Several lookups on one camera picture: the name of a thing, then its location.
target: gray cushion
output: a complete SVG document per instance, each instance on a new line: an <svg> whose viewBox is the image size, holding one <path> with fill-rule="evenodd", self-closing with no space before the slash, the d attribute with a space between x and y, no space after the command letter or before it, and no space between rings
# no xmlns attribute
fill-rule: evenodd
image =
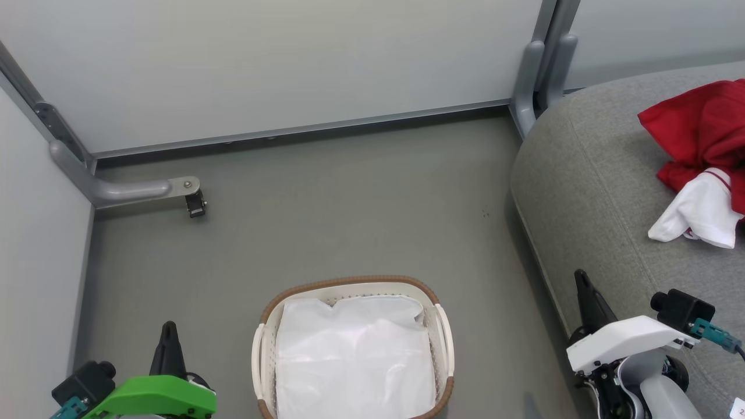
<svg viewBox="0 0 745 419"><path fill-rule="evenodd" d="M564 98L529 132L513 196L567 332L580 325L573 272L587 271L619 318L655 317L649 300L677 288L717 307L714 323L745 339L745 235L734 250L647 231L673 200L656 177L670 158L636 115L694 87L745 78L745 62L655 73ZM745 362L711 342L674 351L704 418L726 418L745 396Z"/></svg>

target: white towel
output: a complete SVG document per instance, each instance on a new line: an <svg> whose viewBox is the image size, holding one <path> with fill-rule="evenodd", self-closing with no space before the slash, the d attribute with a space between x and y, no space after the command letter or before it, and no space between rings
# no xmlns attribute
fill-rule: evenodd
<svg viewBox="0 0 745 419"><path fill-rule="evenodd" d="M650 228L650 239L669 242L683 235L720 248L735 248L735 226L743 218L732 211L729 175L707 168L686 183Z"/></svg>
<svg viewBox="0 0 745 419"><path fill-rule="evenodd" d="M434 407L419 301L403 296L285 304L276 337L279 419L405 419Z"/></svg>

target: wheel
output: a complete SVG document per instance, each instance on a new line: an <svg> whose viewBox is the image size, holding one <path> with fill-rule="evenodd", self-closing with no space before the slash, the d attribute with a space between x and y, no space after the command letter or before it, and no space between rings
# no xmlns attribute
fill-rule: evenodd
<svg viewBox="0 0 745 419"><path fill-rule="evenodd" d="M672 379L684 393L688 390L688 369L679 359L668 356L662 367L662 375Z"/></svg>
<svg viewBox="0 0 745 419"><path fill-rule="evenodd" d="M207 213L207 203L204 201L201 189L184 198L186 199L186 210L189 218L201 217Z"/></svg>

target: cable connector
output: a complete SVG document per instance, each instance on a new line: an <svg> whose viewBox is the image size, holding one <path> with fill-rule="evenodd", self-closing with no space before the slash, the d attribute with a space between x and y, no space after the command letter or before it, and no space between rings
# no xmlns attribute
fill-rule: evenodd
<svg viewBox="0 0 745 419"><path fill-rule="evenodd" d="M740 339L730 335L726 330L716 327L702 318L696 319L696 322L691 327L691 333L701 339L718 344L729 353L738 353L737 348L742 347L743 344Z"/></svg>
<svg viewBox="0 0 745 419"><path fill-rule="evenodd" d="M73 396L49 419L76 419L86 410L88 410L88 399L81 400L78 396Z"/></svg>

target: laundry basket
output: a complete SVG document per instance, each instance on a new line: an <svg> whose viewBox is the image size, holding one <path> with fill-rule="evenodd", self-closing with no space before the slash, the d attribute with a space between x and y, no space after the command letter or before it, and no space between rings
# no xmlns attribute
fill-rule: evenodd
<svg viewBox="0 0 745 419"><path fill-rule="evenodd" d="M298 286L277 295L261 314L261 323L253 336L251 374L259 410L265 419L277 418L276 407L276 336L285 303L300 298L316 298L333 306L337 301L370 295L405 295L424 307L424 325L434 366L437 397L435 406L416 419L434 418L448 404L453 392L455 356L453 336L445 310L437 296L421 281L399 276L350 277Z"/></svg>

